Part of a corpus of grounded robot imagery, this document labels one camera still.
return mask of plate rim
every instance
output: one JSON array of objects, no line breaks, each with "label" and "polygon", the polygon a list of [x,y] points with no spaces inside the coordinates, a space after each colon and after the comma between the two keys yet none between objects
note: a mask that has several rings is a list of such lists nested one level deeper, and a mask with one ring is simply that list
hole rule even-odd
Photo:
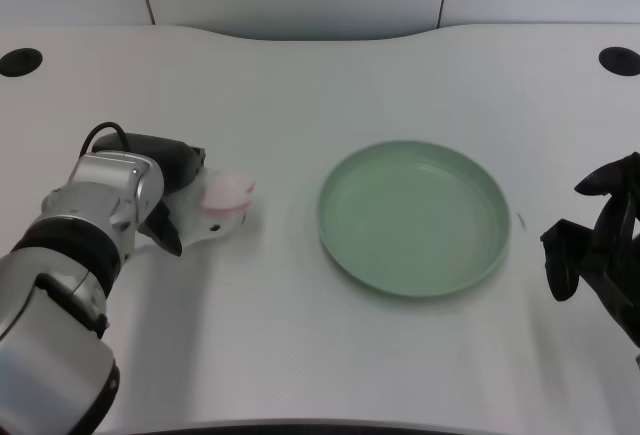
[{"label": "plate rim", "polygon": [[[463,158],[466,158],[467,160],[471,161],[474,165],[476,165],[477,167],[479,167],[487,177],[489,177],[489,179],[495,184],[496,188],[498,189],[498,193],[500,194],[500,197],[502,198],[502,201],[504,202],[504,206],[506,208],[506,213],[507,213],[507,230],[506,230],[506,234],[505,234],[505,242],[502,244],[502,247],[500,249],[500,252],[496,255],[496,257],[494,258],[494,260],[491,262],[491,264],[484,269],[482,272],[479,272],[479,274],[474,277],[473,279],[469,280],[468,282],[459,285],[455,288],[451,288],[451,289],[447,289],[447,290],[442,290],[439,291],[437,293],[429,293],[429,294],[420,294],[420,295],[414,295],[414,294],[407,294],[407,293],[399,293],[399,292],[394,292],[394,291],[389,291],[386,290],[384,288],[380,288],[366,280],[363,280],[361,277],[353,274],[350,270],[348,270],[344,264],[342,262],[340,262],[340,260],[338,260],[338,258],[335,256],[335,254],[332,252],[330,245],[327,243],[326,240],[326,235],[324,230],[322,229],[322,222],[321,222],[321,203],[322,200],[324,199],[323,195],[325,193],[325,190],[327,189],[327,184],[329,182],[329,179],[331,178],[331,176],[340,168],[342,167],[345,163],[347,163],[349,160],[351,160],[353,157],[356,157],[357,155],[361,154],[362,152],[366,151],[366,150],[371,150],[375,147],[378,146],[382,146],[382,145],[390,145],[390,144],[398,144],[398,143],[412,143],[412,144],[419,144],[419,145],[430,145],[433,147],[437,147],[439,149],[443,149],[449,152],[453,152],[459,156],[462,156]],[[485,169],[482,165],[480,165],[478,162],[476,162],[473,158],[469,157],[468,155],[462,153],[459,150],[456,150],[454,148],[448,147],[446,145],[440,144],[440,143],[434,143],[434,142],[430,142],[430,141],[426,141],[426,140],[410,140],[410,139],[395,139],[395,140],[386,140],[386,141],[382,141],[382,142],[376,142],[376,143],[372,143],[370,145],[366,145],[352,153],[350,153],[349,155],[347,155],[346,157],[344,157],[342,160],[340,160],[340,162],[338,162],[327,174],[327,176],[324,178],[324,181],[322,183],[322,187],[320,188],[320,192],[318,194],[317,197],[317,201],[316,201],[316,226],[317,226],[317,230],[318,233],[320,234],[320,240],[322,242],[322,246],[324,247],[324,249],[327,251],[327,253],[329,254],[329,256],[331,257],[331,259],[334,261],[334,263],[336,263],[340,269],[342,271],[344,271],[346,274],[348,274],[350,277],[353,277],[354,279],[356,279],[358,282],[365,284],[367,287],[373,288],[381,293],[384,293],[386,295],[392,295],[392,296],[398,296],[398,297],[405,297],[405,298],[414,298],[414,299],[419,299],[419,298],[433,298],[433,297],[442,297],[445,295],[450,295],[456,292],[461,292],[463,290],[466,290],[468,288],[470,288],[471,286],[481,282],[482,280],[484,280],[485,278],[489,277],[490,275],[492,275],[494,272],[497,271],[497,269],[499,268],[499,266],[502,264],[502,262],[504,262],[507,253],[509,252],[509,247],[511,245],[511,228],[512,228],[512,217],[511,217],[511,207],[509,206],[509,201],[507,199],[507,197],[504,194],[504,190],[502,189],[502,187],[500,186],[500,184],[498,183],[498,181],[493,177],[493,175],[491,175],[491,173],[489,173],[489,171],[487,169]]]}]

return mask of table surface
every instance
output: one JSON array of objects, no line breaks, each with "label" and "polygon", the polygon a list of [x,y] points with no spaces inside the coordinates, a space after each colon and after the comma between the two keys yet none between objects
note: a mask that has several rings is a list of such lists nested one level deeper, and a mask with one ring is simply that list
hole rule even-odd
[{"label": "table surface", "polygon": [[[573,186],[638,150],[640,77],[598,63],[640,51],[634,26],[468,26],[366,42],[264,42],[180,27],[3,28],[0,53],[42,66],[0,78],[0,249],[64,183],[86,133],[205,147],[210,167],[255,175],[228,239],[182,258],[143,247],[108,300],[122,372],[100,431],[257,419],[385,421],[461,433],[640,430],[638,350],[583,282],[553,300],[540,235],[592,225],[603,198]],[[513,218],[501,270],[415,301],[337,270],[318,240],[328,172],[383,140],[466,153]]]}]

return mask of green plate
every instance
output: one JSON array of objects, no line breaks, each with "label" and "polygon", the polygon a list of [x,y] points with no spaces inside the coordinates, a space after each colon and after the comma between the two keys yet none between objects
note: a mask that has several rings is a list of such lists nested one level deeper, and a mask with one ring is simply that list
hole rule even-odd
[{"label": "green plate", "polygon": [[444,295],[489,275],[511,220],[477,163],[425,142],[367,147],[338,165],[318,206],[322,242],[351,275],[409,297]]}]

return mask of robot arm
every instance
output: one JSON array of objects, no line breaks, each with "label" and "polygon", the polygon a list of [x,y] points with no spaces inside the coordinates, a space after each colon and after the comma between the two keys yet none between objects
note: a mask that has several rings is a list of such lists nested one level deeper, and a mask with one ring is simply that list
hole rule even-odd
[{"label": "robot arm", "polygon": [[633,237],[635,221],[640,220],[640,154],[599,168],[575,190],[610,198],[593,229],[560,220],[542,235],[551,293],[565,301],[584,279],[640,347],[640,237]]},{"label": "robot arm", "polygon": [[92,433],[119,386],[101,337],[106,298],[135,232],[181,252],[162,202],[166,178],[170,190],[188,185],[204,150],[127,138],[135,143],[121,139],[117,150],[103,137],[95,153],[81,155],[68,183],[45,198],[42,214],[0,260],[0,433]]}]

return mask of black cable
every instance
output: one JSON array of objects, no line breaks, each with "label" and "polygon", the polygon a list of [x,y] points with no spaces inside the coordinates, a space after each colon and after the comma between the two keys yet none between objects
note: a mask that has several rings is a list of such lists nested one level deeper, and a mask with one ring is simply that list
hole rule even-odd
[{"label": "black cable", "polygon": [[95,137],[98,134],[98,132],[104,128],[113,128],[118,134],[118,136],[120,137],[120,141],[122,142],[122,148],[124,149],[124,151],[125,152],[131,151],[131,145],[129,145],[127,134],[124,133],[124,130],[122,130],[122,127],[115,122],[104,122],[96,126],[93,130],[89,132],[89,135],[87,135],[87,138],[84,140],[84,143],[82,144],[82,148],[80,149],[80,157],[87,153],[87,150],[89,150],[89,145],[91,145],[91,142],[93,141],[93,137]]}]

